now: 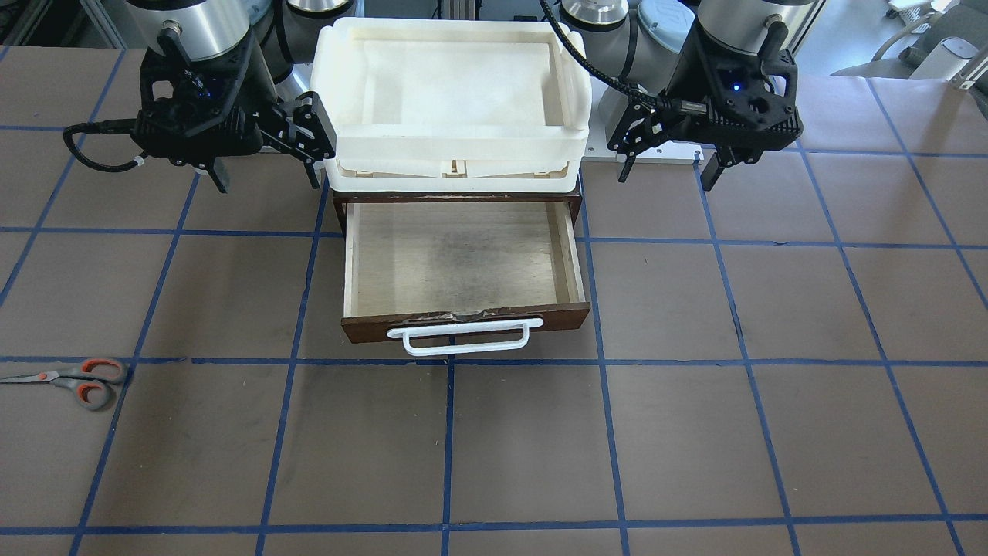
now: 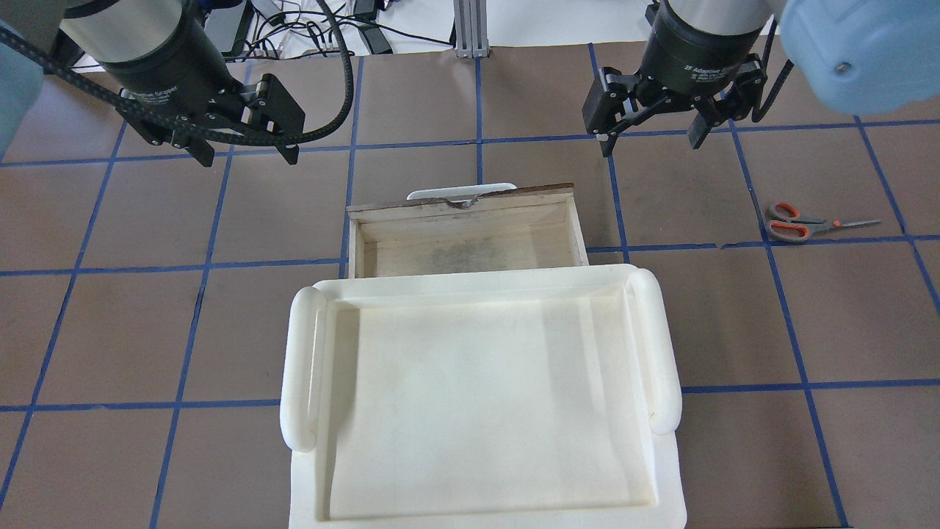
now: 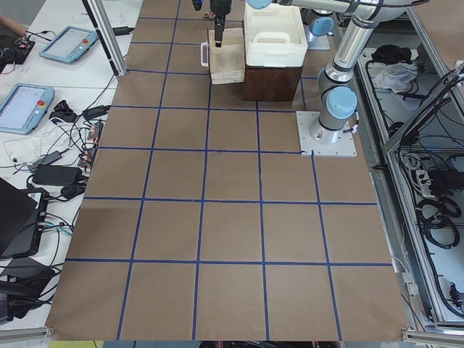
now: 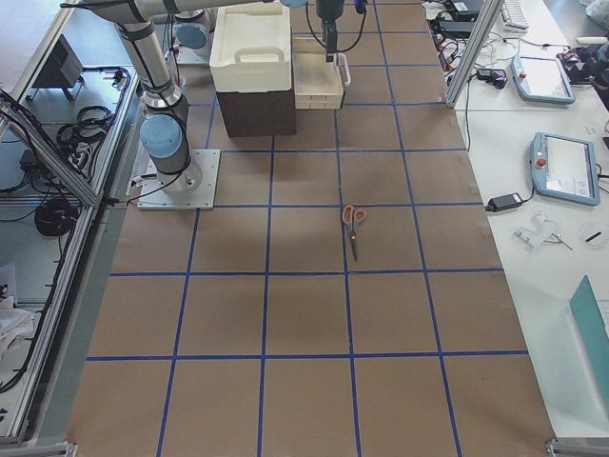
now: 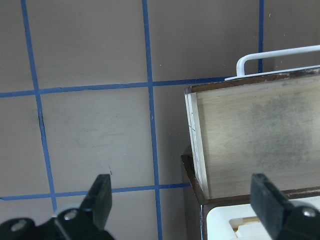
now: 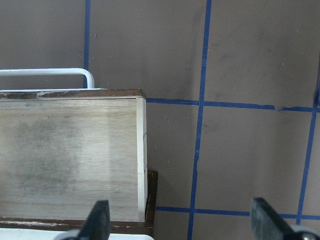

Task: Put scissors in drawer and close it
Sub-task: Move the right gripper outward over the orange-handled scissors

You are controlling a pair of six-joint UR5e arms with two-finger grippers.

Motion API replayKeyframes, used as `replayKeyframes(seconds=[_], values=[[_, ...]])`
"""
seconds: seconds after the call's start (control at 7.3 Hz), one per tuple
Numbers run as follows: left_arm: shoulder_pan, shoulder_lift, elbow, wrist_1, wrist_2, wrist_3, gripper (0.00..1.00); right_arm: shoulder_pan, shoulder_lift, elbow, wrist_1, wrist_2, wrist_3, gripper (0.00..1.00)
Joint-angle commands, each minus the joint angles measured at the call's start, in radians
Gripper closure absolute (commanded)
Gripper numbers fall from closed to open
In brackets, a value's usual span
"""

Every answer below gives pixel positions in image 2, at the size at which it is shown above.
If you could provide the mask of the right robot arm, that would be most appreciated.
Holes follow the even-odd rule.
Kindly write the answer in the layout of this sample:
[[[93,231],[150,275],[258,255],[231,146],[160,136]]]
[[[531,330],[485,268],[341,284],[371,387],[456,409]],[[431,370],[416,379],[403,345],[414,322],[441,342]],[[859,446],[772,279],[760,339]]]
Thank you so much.
[[[583,104],[585,131],[605,157],[658,115],[694,111],[692,148],[726,121],[758,123],[795,69],[843,114],[938,94],[936,1],[651,1],[645,17],[639,68],[598,69]]]

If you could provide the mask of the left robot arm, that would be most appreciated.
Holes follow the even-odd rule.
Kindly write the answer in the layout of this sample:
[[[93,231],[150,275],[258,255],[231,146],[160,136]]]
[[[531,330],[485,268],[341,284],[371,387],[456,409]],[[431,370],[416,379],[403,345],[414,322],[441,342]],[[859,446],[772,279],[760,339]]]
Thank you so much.
[[[273,147],[297,161],[302,108],[272,74],[235,79],[195,1],[4,1],[3,150],[48,73],[111,104],[144,141],[205,167],[218,143]]]

